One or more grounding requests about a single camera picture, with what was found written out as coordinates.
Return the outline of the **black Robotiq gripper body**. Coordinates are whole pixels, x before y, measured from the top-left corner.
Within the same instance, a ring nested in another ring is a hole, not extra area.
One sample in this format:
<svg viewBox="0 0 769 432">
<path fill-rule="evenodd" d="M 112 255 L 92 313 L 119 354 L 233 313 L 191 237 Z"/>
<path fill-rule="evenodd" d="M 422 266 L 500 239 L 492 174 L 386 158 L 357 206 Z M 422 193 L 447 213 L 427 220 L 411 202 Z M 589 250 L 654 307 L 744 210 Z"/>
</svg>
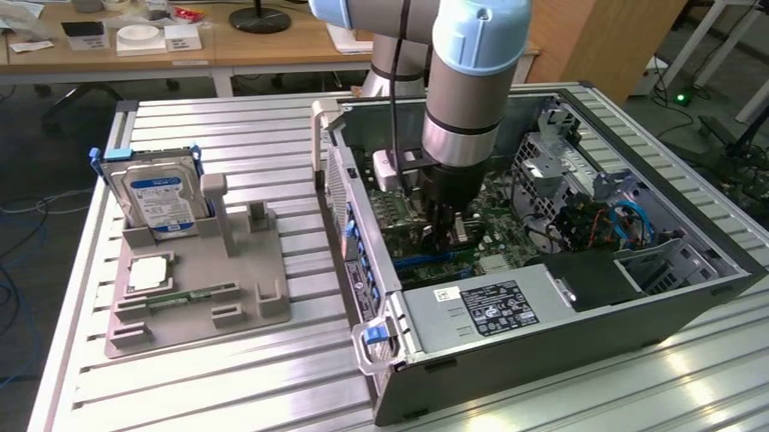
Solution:
<svg viewBox="0 0 769 432">
<path fill-rule="evenodd" d="M 454 167 L 426 166 L 419 169 L 418 187 L 427 215 L 465 212 L 480 194 L 486 164 Z"/>
</svg>

